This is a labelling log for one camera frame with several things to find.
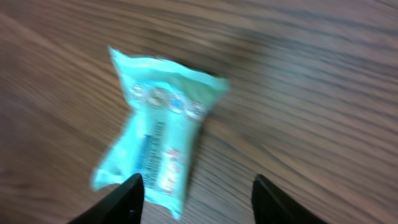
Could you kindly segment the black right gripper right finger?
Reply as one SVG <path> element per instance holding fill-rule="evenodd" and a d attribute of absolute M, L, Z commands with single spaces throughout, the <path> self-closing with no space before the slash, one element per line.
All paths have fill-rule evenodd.
<path fill-rule="evenodd" d="M 326 224 L 262 174 L 253 182 L 251 203 L 256 224 Z"/>

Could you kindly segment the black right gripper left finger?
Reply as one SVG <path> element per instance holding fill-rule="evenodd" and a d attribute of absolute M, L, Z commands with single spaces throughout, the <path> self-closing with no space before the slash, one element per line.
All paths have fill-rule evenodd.
<path fill-rule="evenodd" d="M 143 205 L 143 178 L 134 174 L 68 224 L 140 224 Z"/>

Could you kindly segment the teal snack packet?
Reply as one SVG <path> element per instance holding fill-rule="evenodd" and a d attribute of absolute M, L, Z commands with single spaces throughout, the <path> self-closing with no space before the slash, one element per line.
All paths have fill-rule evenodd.
<path fill-rule="evenodd" d="M 179 219 L 198 132 L 229 81 L 164 58 L 109 53 L 132 113 L 91 186 L 99 190 L 139 173 L 146 201 Z"/>

